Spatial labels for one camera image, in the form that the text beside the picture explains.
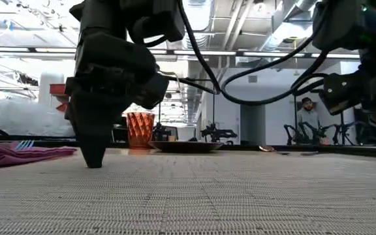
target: gray mesh mat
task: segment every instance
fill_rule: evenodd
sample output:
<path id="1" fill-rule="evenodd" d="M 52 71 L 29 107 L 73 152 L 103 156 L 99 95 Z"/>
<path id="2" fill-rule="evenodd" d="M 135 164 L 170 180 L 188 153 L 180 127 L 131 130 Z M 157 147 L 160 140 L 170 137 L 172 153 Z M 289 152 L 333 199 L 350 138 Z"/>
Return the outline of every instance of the gray mesh mat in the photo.
<path id="1" fill-rule="evenodd" d="M 4 168 L 0 234 L 376 234 L 376 159 L 110 150 L 102 169 Z"/>

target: pink cloth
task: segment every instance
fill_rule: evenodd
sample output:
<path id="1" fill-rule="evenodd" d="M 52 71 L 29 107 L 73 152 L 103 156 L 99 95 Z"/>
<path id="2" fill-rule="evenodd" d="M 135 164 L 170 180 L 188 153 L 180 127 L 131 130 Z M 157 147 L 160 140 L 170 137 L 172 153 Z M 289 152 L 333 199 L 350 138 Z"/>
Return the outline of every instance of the pink cloth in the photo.
<path id="1" fill-rule="evenodd" d="M 60 148 L 40 148 L 32 147 L 27 150 L 14 150 L 18 142 L 0 143 L 0 167 L 14 166 L 25 163 L 33 163 L 52 159 L 55 157 L 64 157 L 72 155 L 76 149 L 69 147 Z"/>

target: gray shirt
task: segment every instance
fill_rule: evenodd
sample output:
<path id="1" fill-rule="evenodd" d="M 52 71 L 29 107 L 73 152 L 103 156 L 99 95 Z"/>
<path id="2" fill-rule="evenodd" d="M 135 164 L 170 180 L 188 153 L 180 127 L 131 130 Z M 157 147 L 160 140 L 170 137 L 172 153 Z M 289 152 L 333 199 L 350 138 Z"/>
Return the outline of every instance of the gray shirt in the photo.
<path id="1" fill-rule="evenodd" d="M 319 115 L 316 111 L 310 110 L 307 111 L 305 109 L 300 109 L 297 113 L 297 123 L 301 122 L 308 122 L 312 127 L 318 129 L 320 127 L 320 120 L 319 120 Z M 307 126 L 304 126 L 305 133 L 308 135 L 310 140 L 313 139 L 313 132 L 311 129 Z M 302 133 L 302 129 L 300 126 L 298 126 L 298 131 Z"/>

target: man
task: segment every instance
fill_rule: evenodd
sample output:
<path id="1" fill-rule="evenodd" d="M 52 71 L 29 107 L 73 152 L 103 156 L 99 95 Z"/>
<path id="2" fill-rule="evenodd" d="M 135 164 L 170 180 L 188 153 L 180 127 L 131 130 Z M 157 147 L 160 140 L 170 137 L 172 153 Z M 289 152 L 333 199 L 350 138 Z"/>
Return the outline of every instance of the man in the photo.
<path id="1" fill-rule="evenodd" d="M 309 97 L 306 97 L 301 100 L 302 108 L 297 113 L 297 123 L 307 122 L 312 127 L 319 129 L 320 128 L 320 120 L 318 113 L 313 109 L 313 101 Z M 304 125 L 304 130 L 310 140 L 313 139 L 313 131 Z M 298 131 L 302 134 L 302 129 L 298 127 Z"/>

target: copper tumbler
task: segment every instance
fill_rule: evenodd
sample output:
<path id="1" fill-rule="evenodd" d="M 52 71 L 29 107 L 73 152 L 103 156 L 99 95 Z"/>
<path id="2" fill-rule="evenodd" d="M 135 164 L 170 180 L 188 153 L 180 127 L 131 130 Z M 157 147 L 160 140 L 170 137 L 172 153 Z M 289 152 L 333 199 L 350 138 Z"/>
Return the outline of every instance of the copper tumbler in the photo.
<path id="1" fill-rule="evenodd" d="M 155 114 L 131 112 L 127 114 L 127 129 L 131 149 L 149 149 Z"/>

